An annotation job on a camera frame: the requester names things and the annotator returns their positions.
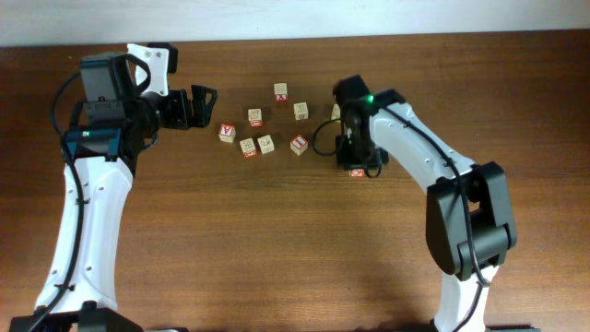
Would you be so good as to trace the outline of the red bottom picture block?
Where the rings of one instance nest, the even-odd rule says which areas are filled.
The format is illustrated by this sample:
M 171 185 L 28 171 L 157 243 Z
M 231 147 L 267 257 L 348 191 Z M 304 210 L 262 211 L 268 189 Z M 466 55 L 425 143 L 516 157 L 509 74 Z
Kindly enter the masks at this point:
M 365 177 L 365 171 L 363 169 L 355 169 L 355 170 L 350 170 L 348 175 L 350 177 Z

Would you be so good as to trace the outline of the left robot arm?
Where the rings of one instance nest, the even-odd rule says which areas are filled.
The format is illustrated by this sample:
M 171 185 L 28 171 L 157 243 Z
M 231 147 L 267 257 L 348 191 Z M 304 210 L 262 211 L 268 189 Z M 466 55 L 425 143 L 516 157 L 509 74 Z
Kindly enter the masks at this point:
M 162 128 L 208 126 L 218 97 L 198 85 L 170 88 L 177 62 L 177 49 L 163 42 L 82 58 L 73 77 L 85 96 L 59 134 L 65 204 L 39 312 L 76 312 L 85 302 L 116 309 L 118 235 L 138 156 L 156 145 Z

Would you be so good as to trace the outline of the red letter I block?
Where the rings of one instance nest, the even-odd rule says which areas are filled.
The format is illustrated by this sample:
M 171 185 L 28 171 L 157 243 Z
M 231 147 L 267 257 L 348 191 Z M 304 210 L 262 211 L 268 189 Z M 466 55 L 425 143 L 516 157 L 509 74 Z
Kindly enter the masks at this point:
M 297 135 L 290 140 L 291 150 L 298 156 L 307 150 L 309 142 L 301 135 Z

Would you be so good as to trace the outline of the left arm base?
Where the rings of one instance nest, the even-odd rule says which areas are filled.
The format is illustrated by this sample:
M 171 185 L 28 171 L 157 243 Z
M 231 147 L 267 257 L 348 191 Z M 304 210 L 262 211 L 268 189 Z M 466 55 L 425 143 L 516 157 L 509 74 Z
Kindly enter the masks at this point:
M 95 302 L 85 302 L 79 311 L 48 314 L 37 331 L 68 332 L 77 325 L 78 332 L 143 332 L 132 320 L 109 308 L 97 308 Z

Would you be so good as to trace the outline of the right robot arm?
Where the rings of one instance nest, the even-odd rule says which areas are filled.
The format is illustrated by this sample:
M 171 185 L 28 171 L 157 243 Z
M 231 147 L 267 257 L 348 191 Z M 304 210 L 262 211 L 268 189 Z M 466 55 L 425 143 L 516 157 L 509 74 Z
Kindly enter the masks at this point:
M 485 331 L 491 281 L 517 243 L 503 168 L 479 164 L 438 138 L 394 89 L 369 90 L 361 76 L 333 88 L 342 134 L 337 162 L 379 176 L 394 158 L 424 192 L 426 243 L 442 271 L 432 331 Z

